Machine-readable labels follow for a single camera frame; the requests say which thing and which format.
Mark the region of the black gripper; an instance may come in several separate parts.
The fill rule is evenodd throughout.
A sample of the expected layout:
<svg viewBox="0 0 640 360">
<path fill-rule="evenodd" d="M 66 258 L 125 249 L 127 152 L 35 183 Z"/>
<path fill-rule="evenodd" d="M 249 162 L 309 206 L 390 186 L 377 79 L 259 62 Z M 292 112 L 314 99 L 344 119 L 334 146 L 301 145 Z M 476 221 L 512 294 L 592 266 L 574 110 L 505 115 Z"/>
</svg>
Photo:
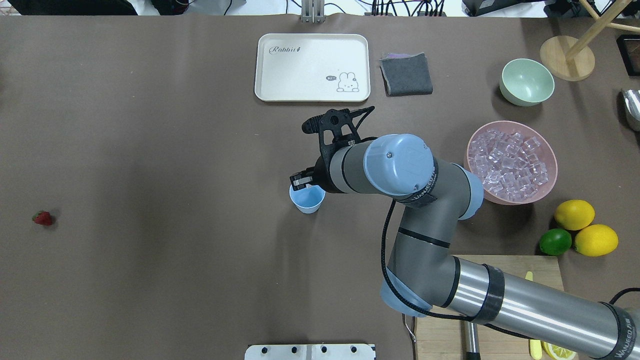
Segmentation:
<svg viewBox="0 0 640 360">
<path fill-rule="evenodd" d="M 322 156 L 318 157 L 314 164 L 313 171 L 299 171 L 292 174 L 289 180 L 294 192 L 317 185 L 327 193 L 341 193 L 341 190 L 334 184 L 330 175 L 330 169 Z"/>
</svg>

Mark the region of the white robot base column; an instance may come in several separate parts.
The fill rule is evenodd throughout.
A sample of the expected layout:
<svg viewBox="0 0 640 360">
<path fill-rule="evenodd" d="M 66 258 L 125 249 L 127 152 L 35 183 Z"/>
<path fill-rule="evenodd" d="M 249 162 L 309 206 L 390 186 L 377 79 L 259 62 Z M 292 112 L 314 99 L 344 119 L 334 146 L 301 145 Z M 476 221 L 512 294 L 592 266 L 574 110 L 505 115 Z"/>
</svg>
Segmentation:
<svg viewBox="0 0 640 360">
<path fill-rule="evenodd" d="M 376 360 L 374 345 L 366 343 L 254 344 L 245 360 Z"/>
</svg>

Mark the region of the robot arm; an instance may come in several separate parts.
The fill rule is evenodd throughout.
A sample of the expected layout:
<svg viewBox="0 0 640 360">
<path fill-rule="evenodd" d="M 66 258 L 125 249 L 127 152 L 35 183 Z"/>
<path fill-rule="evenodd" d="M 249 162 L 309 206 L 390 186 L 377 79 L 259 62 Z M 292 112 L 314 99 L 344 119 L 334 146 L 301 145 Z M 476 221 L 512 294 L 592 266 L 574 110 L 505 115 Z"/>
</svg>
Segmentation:
<svg viewBox="0 0 640 360">
<path fill-rule="evenodd" d="M 293 191 L 319 186 L 334 194 L 379 194 L 404 206 L 391 255 L 381 255 L 381 296 L 394 310 L 434 317 L 437 306 L 455 312 L 454 320 L 595 360 L 639 358 L 637 312 L 450 253 L 459 221 L 483 203 L 482 182 L 464 167 L 438 160 L 420 137 L 343 136 L 319 145 L 316 164 L 290 176 Z"/>
</svg>

